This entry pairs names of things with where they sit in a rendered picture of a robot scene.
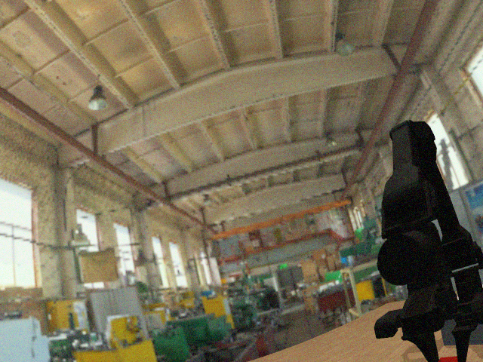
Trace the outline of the red cube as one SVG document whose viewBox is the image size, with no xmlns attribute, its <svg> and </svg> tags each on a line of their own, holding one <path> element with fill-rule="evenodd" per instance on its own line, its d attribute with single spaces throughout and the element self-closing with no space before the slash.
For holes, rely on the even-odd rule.
<svg viewBox="0 0 483 362">
<path fill-rule="evenodd" d="M 455 357 L 441 357 L 438 362 L 458 362 L 457 356 Z"/>
</svg>

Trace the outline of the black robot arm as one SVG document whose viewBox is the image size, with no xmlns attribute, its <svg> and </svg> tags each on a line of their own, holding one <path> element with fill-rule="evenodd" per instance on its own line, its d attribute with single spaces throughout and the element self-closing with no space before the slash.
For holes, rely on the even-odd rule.
<svg viewBox="0 0 483 362">
<path fill-rule="evenodd" d="M 457 312 L 458 304 L 472 301 L 483 291 L 478 272 L 483 269 L 483 253 L 459 223 L 436 164 L 437 147 L 430 126 L 425 121 L 405 120 L 389 135 L 393 172 L 381 202 L 381 235 L 387 240 L 380 248 L 377 267 L 386 282 L 407 284 L 408 298 L 399 317 L 408 335 L 414 337 L 441 330 L 445 318 Z M 435 219 L 442 240 L 431 222 Z M 438 274 L 430 275 L 426 286 L 417 287 L 414 281 L 425 270 L 446 261 L 459 300 Z M 476 263 L 479 265 L 452 273 Z"/>
</svg>

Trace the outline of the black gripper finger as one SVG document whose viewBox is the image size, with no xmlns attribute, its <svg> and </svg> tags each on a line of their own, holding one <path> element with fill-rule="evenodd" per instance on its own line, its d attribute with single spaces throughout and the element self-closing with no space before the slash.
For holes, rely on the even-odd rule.
<svg viewBox="0 0 483 362">
<path fill-rule="evenodd" d="M 422 333 L 414 337 L 402 336 L 401 339 L 414 343 L 421 350 L 428 362 L 438 362 L 438 349 L 434 333 Z"/>
<path fill-rule="evenodd" d="M 458 362 L 466 362 L 468 347 L 469 347 L 469 338 L 472 331 L 474 331 L 477 327 L 478 323 L 453 328 L 452 334 L 456 341 L 456 349 L 457 349 L 457 360 Z"/>
</svg>

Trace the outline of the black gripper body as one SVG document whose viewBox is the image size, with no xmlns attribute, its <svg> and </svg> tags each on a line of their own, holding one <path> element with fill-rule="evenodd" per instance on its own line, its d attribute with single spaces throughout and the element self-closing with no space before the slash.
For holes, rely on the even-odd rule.
<svg viewBox="0 0 483 362">
<path fill-rule="evenodd" d="M 414 281 L 416 282 L 417 287 L 426 286 L 430 284 L 429 276 L 438 274 L 440 280 L 443 280 L 445 284 L 450 284 L 453 288 L 450 273 L 451 269 L 446 261 L 441 265 L 425 270 L 425 272 Z M 401 310 L 402 309 L 388 311 L 376 321 L 374 331 L 377 339 L 392 338 L 400 327 L 402 328 L 403 336 L 409 336 L 399 317 Z M 475 322 L 483 324 L 483 291 L 476 293 L 472 301 L 458 304 L 457 312 L 455 314 L 449 314 L 445 318 L 445 321 L 452 319 L 457 323 L 457 327 L 469 326 L 475 324 Z"/>
</svg>

